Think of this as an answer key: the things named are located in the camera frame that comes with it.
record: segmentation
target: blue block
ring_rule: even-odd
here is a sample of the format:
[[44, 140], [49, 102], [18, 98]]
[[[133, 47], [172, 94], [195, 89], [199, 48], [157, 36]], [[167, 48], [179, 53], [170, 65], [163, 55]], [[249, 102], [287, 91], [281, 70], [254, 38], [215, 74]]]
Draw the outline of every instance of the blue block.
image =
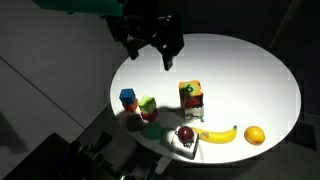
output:
[[123, 105], [132, 105], [134, 104], [136, 95], [132, 88], [122, 89], [119, 98]]

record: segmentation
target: orange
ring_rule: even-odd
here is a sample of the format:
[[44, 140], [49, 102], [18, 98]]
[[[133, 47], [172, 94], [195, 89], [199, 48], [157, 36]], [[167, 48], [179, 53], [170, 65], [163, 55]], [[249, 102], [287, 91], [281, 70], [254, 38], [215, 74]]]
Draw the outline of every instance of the orange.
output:
[[244, 133], [246, 140], [253, 145], [260, 145], [266, 139], [263, 130], [258, 126], [250, 126]]

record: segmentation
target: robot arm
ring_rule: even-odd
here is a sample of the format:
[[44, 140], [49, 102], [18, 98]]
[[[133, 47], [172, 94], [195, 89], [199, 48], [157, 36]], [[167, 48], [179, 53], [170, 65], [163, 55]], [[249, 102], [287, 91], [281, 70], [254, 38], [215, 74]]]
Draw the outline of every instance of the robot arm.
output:
[[165, 70], [184, 46], [180, 16], [160, 17], [156, 0], [32, 0], [43, 9], [93, 13], [106, 19], [116, 42], [126, 47], [132, 60], [146, 44], [161, 54]]

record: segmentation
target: white round table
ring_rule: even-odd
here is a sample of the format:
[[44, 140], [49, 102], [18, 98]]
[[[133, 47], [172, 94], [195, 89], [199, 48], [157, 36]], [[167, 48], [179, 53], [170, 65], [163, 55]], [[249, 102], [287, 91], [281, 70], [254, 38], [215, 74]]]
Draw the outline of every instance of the white round table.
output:
[[[193, 160], [170, 151], [159, 140], [146, 139], [140, 131], [128, 131], [137, 142], [172, 159], [218, 164], [256, 156], [288, 135], [300, 113], [301, 95], [294, 76], [281, 61], [254, 44], [228, 36], [187, 34], [184, 41], [169, 71], [164, 70], [161, 54], [150, 45], [139, 51], [135, 61], [128, 58], [121, 65], [110, 92], [117, 121], [128, 127], [130, 113], [124, 112], [119, 95], [121, 89], [133, 88], [138, 100], [143, 95], [155, 98], [160, 109], [155, 121], [169, 129], [169, 139], [181, 125], [210, 131], [226, 131], [237, 125], [237, 136], [227, 144], [200, 140]], [[180, 109], [179, 82], [188, 80], [201, 83], [204, 123], [184, 120], [176, 113]], [[246, 128], [252, 125], [261, 127], [266, 135], [259, 146], [244, 138]]]

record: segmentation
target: red block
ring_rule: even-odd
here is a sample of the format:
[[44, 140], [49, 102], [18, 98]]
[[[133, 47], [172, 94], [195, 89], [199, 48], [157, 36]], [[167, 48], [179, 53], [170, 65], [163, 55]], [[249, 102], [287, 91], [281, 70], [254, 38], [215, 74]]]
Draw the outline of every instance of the red block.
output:
[[154, 121], [156, 119], [156, 117], [158, 115], [158, 111], [157, 111], [157, 108], [156, 108], [156, 109], [154, 109], [152, 114], [147, 114], [147, 113], [143, 113], [143, 112], [141, 112], [140, 114], [141, 114], [141, 117], [142, 117], [143, 120], [152, 122], [152, 121]]
[[130, 105], [124, 105], [122, 104], [123, 108], [128, 111], [128, 112], [136, 112], [136, 109], [138, 107], [138, 99], [136, 98], [134, 100], [134, 104], [130, 104]]

